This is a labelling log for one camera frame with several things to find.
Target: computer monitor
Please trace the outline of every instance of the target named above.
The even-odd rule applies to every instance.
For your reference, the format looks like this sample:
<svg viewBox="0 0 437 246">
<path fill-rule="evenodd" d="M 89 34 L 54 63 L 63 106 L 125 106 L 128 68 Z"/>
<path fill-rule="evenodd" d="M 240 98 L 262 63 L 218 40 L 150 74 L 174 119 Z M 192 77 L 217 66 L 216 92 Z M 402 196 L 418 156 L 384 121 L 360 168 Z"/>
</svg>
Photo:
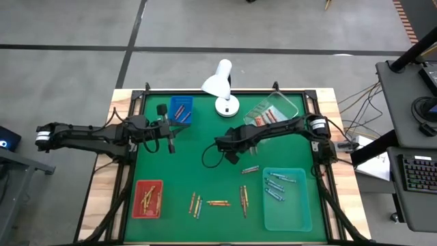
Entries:
<svg viewBox="0 0 437 246">
<path fill-rule="evenodd" d="M 0 126 L 0 148 L 5 148 L 9 151 L 15 152 L 21 136 Z"/>
</svg>

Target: plastic bin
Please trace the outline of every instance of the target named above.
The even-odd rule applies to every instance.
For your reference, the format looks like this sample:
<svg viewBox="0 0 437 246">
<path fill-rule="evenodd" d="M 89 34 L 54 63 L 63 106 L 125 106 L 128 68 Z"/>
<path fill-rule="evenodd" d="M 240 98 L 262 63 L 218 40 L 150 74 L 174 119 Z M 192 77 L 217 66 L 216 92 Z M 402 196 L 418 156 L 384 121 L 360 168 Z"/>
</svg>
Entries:
<svg viewBox="0 0 437 246">
<path fill-rule="evenodd" d="M 144 195 L 150 191 L 150 188 L 155 186 L 152 191 L 150 203 L 144 212 L 143 203 L 141 202 Z M 134 206 L 132 210 L 132 218 L 134 219 L 158 219 L 161 216 L 161 207 L 163 205 L 163 181 L 162 180 L 138 180 L 135 188 Z"/>
<path fill-rule="evenodd" d="M 172 96 L 170 98 L 169 119 L 176 122 L 191 124 L 191 119 L 193 118 L 193 101 L 194 98 L 192 96 Z M 176 119 L 176 113 L 182 105 L 184 105 L 185 108 L 182 114 Z M 190 115 L 184 122 L 182 122 L 188 113 L 190 113 Z"/>
<path fill-rule="evenodd" d="M 245 115 L 244 123 L 257 125 L 256 118 L 263 119 L 265 123 L 280 122 L 290 120 L 298 113 L 298 107 L 287 97 L 281 92 L 273 92 Z"/>
<path fill-rule="evenodd" d="M 271 176 L 269 173 L 283 174 L 296 183 L 287 182 Z M 270 231 L 309 232 L 313 229 L 309 210 L 307 177 L 302 168 L 266 167 L 262 172 L 264 225 Z M 285 193 L 277 191 L 266 184 L 269 178 L 284 187 Z M 264 191 L 269 188 L 278 193 L 285 201 L 280 202 Z"/>
</svg>

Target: black cylinder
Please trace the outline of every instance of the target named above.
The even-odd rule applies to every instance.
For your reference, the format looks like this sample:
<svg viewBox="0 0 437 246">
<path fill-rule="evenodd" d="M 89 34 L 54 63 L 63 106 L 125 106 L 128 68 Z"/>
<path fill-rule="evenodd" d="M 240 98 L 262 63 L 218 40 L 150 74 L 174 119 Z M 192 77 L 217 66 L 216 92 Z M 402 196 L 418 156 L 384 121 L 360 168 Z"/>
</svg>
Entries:
<svg viewBox="0 0 437 246">
<path fill-rule="evenodd" d="M 401 57 L 390 65 L 393 72 L 399 72 L 402 68 L 413 62 L 423 51 L 426 51 L 431 45 L 437 42 L 437 27 L 432 29 L 417 44 L 413 45 Z"/>
</svg>

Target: clear plastic container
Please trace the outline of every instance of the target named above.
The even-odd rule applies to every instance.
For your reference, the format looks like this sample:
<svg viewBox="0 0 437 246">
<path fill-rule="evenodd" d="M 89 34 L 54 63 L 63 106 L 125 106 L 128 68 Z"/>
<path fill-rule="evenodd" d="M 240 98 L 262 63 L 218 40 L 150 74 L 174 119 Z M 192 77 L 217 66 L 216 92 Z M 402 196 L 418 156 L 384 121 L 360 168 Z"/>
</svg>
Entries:
<svg viewBox="0 0 437 246">
<path fill-rule="evenodd" d="M 273 92 L 245 115 L 244 123 L 258 125 L 256 119 L 262 124 L 280 122 L 290 120 L 298 113 L 298 107 L 281 92 Z"/>
<path fill-rule="evenodd" d="M 282 174 L 290 180 L 287 182 L 270 175 L 269 173 Z M 265 178 L 284 187 L 282 193 L 266 184 Z M 307 177 L 302 168 L 273 168 L 266 167 L 262 172 L 263 202 L 264 202 L 264 225 L 270 231 L 293 231 L 309 232 L 313 229 L 311 212 L 307 191 Z M 269 188 L 285 200 L 280 202 L 264 191 Z"/>
</svg>

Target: white paper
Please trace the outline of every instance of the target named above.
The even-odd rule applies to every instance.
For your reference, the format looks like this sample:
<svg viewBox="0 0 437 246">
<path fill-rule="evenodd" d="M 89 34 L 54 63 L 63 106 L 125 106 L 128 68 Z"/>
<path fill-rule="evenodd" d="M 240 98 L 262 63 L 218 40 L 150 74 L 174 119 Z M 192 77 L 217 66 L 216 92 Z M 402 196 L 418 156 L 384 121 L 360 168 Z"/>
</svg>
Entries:
<svg viewBox="0 0 437 246">
<path fill-rule="evenodd" d="M 360 147 L 358 148 L 362 148 L 362 146 L 370 144 L 372 140 L 363 136 L 358 136 L 356 138 L 356 142 L 360 144 Z M 389 156 L 387 155 L 387 152 L 380 154 L 379 156 L 376 156 L 359 165 L 355 170 L 363 174 L 390 181 Z"/>
</svg>

